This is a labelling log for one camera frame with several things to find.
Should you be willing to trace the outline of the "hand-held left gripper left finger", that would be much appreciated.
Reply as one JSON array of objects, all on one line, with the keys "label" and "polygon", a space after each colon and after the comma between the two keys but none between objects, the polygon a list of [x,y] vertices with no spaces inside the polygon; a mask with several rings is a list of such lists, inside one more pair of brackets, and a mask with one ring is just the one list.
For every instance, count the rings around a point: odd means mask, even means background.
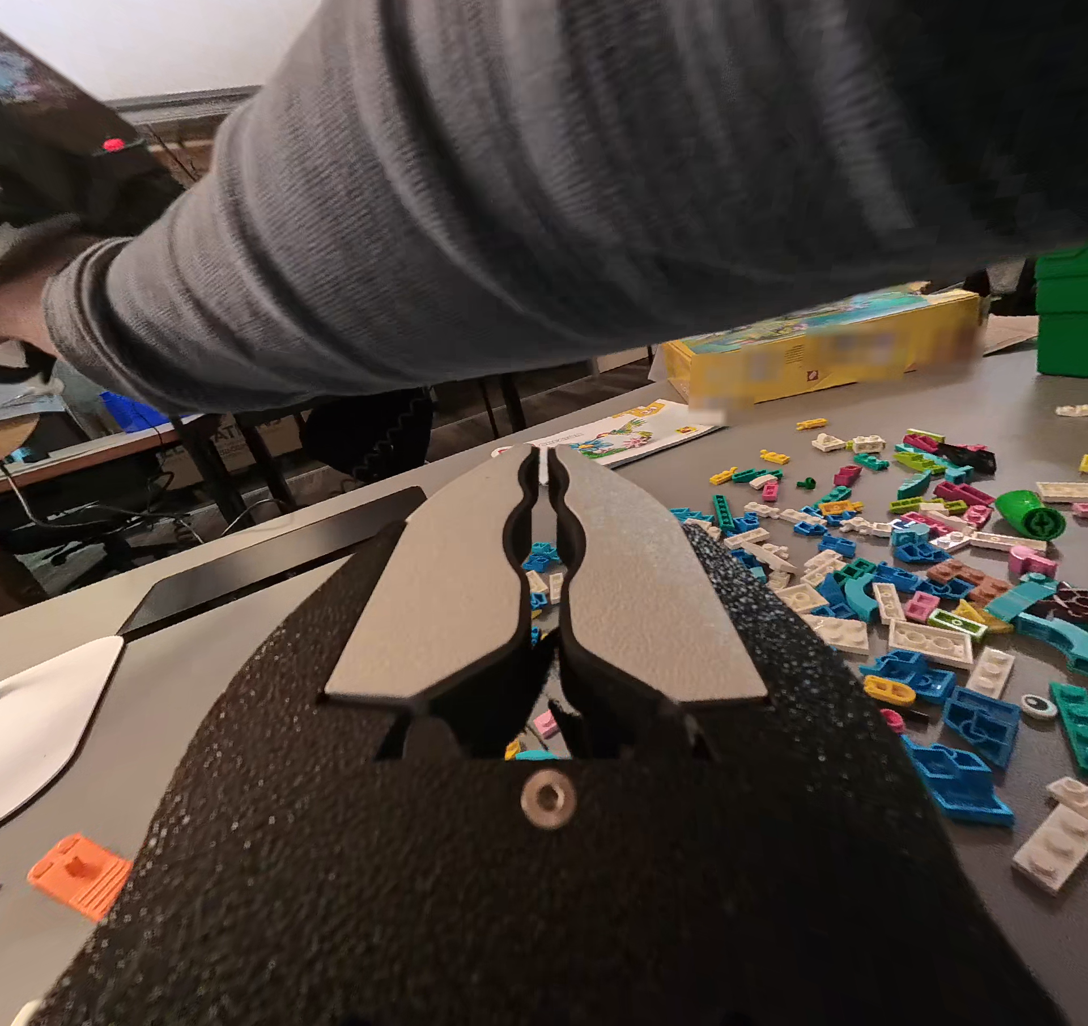
[{"label": "hand-held left gripper left finger", "polygon": [[409,516],[324,688],[341,702],[526,716],[549,664],[521,568],[539,452],[517,445]]}]

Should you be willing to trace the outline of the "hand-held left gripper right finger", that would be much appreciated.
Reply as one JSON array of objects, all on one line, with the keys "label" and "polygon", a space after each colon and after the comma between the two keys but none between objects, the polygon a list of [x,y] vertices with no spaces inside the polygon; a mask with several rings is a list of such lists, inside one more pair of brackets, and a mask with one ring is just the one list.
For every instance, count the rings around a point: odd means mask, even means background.
[{"label": "hand-held left gripper right finger", "polygon": [[767,688],[681,523],[645,489],[569,447],[549,450],[571,665],[687,709]]}]

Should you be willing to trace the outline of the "person's right forearm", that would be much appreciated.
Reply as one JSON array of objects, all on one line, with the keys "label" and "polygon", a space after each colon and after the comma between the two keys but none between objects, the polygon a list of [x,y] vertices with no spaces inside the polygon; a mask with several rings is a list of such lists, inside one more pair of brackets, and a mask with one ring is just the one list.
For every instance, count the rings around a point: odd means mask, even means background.
[{"label": "person's right forearm", "polygon": [[324,0],[48,283],[159,409],[562,364],[1086,242],[1086,0]]}]

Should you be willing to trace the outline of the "grey desk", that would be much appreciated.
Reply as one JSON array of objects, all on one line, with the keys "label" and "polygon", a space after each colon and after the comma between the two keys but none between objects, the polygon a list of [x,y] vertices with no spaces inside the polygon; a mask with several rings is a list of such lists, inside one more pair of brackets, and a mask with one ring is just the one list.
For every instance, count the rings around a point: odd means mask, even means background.
[{"label": "grey desk", "polygon": [[[620,467],[668,508],[705,471],[792,457],[809,503],[834,435],[911,427],[986,445],[997,495],[1066,482],[1086,382],[1028,353],[769,401]],[[990,787],[1005,826],[945,817],[841,654],[724,556],[710,583],[766,684],[687,709],[571,665],[566,565],[539,475],[521,568],[534,653],[526,716],[408,710],[324,688],[401,536],[125,642],[74,761],[2,823],[2,1019],[36,1024],[1086,1024],[1086,867],[1055,897],[1011,860],[1078,777],[1061,722],[1024,718]],[[7,678],[113,633],[124,579],[2,620]],[[133,861],[94,923],[26,881],[67,835]]]}]

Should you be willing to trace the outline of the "person's right hand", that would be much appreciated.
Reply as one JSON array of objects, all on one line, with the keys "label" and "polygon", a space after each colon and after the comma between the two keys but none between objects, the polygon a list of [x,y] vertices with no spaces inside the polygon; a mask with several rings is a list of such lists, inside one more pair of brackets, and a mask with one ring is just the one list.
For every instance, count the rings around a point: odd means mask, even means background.
[{"label": "person's right hand", "polygon": [[2,274],[1,342],[16,341],[58,356],[45,319],[44,291],[67,260],[65,255],[44,255]]}]

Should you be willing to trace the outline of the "black flat panel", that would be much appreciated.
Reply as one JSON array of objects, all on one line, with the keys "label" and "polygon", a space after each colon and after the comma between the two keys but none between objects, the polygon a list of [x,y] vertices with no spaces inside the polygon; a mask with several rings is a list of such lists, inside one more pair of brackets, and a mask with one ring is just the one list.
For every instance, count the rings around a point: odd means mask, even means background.
[{"label": "black flat panel", "polygon": [[422,489],[401,489],[169,576],[150,588],[118,636],[129,643],[349,556],[390,524],[406,521],[425,500]]}]

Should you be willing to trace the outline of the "instruction booklet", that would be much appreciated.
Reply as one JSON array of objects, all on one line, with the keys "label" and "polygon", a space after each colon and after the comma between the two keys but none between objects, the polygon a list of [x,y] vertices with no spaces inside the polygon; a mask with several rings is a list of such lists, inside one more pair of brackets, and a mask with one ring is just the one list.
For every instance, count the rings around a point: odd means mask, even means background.
[{"label": "instruction booklet", "polygon": [[570,447],[585,458],[611,468],[672,448],[717,429],[720,429],[719,424],[700,424],[698,417],[691,412],[687,404],[657,399],[549,437],[532,440],[531,443],[541,452]]}]

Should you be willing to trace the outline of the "blue plastic bin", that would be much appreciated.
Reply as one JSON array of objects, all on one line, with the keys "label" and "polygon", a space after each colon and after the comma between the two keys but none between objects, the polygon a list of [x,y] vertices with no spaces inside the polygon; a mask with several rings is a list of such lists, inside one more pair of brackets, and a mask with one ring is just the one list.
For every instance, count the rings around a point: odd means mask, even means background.
[{"label": "blue plastic bin", "polygon": [[124,433],[135,434],[170,424],[170,419],[153,407],[118,393],[103,391],[99,393],[99,399]]}]

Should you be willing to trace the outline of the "pile of colourful toy bricks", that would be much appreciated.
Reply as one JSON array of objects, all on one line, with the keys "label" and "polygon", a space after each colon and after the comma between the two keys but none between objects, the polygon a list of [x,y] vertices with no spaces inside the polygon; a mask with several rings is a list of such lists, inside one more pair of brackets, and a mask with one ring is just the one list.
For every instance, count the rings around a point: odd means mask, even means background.
[{"label": "pile of colourful toy bricks", "polygon": [[754,470],[732,468],[710,484],[753,490],[743,508],[724,496],[713,511],[677,509],[718,552],[761,584],[809,631],[841,654],[861,657],[866,695],[887,717],[926,722],[923,703],[942,710],[945,731],[967,749],[906,743],[908,756],[945,817],[1005,826],[1007,806],[992,794],[989,774],[1007,770],[1024,718],[1059,720],[1078,777],[1047,786],[1051,811],[1013,855],[1013,870],[1055,897],[1086,867],[1086,688],[1053,682],[1047,694],[1026,692],[1017,704],[1004,692],[1016,657],[987,643],[997,625],[1065,654],[1070,671],[1086,664],[1086,628],[1038,605],[1072,598],[1048,580],[1042,543],[979,532],[951,516],[938,498],[916,500],[901,489],[891,522],[864,517],[852,496],[862,463],[877,463],[879,440],[836,475],[836,486],[800,509],[780,507],[781,467],[789,458],[761,452]]}]

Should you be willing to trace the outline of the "background work table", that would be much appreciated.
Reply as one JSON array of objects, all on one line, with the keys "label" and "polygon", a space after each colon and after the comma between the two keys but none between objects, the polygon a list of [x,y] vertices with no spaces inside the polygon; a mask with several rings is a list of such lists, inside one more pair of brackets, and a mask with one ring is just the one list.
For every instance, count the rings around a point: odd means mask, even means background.
[{"label": "background work table", "polygon": [[[246,497],[226,462],[225,435],[249,454],[265,498]],[[49,452],[36,462],[2,470],[2,523],[99,520],[121,510],[138,516],[176,512],[193,493],[221,515],[226,532],[279,516],[297,502],[262,432],[231,416],[191,416],[136,433],[121,433]]]}]

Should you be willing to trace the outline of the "yellow toy brick box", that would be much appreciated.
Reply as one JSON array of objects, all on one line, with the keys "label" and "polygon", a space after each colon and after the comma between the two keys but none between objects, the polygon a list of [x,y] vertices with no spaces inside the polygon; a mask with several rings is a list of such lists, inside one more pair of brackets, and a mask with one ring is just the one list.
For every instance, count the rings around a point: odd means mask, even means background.
[{"label": "yellow toy brick box", "polygon": [[857,383],[887,383],[977,353],[988,299],[922,284],[871,291],[743,327],[664,342],[653,380],[697,410],[730,417]]}]

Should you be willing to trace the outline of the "green round toy piece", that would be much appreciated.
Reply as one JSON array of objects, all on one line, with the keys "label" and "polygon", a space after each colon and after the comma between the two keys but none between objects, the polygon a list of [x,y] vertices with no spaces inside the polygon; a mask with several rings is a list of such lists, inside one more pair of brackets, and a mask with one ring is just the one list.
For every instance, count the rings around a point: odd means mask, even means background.
[{"label": "green round toy piece", "polygon": [[1023,537],[1049,543],[1068,529],[1066,517],[1044,504],[1030,489],[1006,491],[996,497],[994,507],[1007,526]]}]

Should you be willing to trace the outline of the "white flat plate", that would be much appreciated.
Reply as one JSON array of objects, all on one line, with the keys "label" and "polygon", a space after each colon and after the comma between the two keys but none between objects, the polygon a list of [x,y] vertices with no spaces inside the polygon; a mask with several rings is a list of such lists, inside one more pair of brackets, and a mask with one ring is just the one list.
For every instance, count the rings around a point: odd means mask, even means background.
[{"label": "white flat plate", "polygon": [[1,820],[36,801],[77,754],[125,646],[98,638],[1,683]]}]

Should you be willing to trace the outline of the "cardboard piece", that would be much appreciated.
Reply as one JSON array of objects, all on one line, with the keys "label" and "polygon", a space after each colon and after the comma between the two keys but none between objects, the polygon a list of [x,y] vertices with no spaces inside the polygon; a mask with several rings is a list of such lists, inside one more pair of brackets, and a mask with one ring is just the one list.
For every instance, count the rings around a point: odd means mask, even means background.
[{"label": "cardboard piece", "polygon": [[988,316],[981,353],[991,355],[1033,344],[1038,336],[1038,316]]}]

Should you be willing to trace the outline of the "orange brick separator tool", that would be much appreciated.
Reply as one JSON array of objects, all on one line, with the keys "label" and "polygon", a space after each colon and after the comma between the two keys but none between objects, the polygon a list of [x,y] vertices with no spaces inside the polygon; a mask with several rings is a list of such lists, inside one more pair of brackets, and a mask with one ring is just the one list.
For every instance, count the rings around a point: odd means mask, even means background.
[{"label": "orange brick separator tool", "polygon": [[54,902],[98,924],[129,881],[133,861],[81,833],[67,835],[34,864],[26,881]]}]

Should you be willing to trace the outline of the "green plastic container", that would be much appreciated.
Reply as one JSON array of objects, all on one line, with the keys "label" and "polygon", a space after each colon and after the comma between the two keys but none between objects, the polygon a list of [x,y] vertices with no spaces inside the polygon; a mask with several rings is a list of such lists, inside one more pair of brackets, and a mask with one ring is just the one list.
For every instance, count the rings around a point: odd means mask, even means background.
[{"label": "green plastic container", "polygon": [[1036,286],[1038,372],[1087,378],[1087,247],[1040,257]]}]

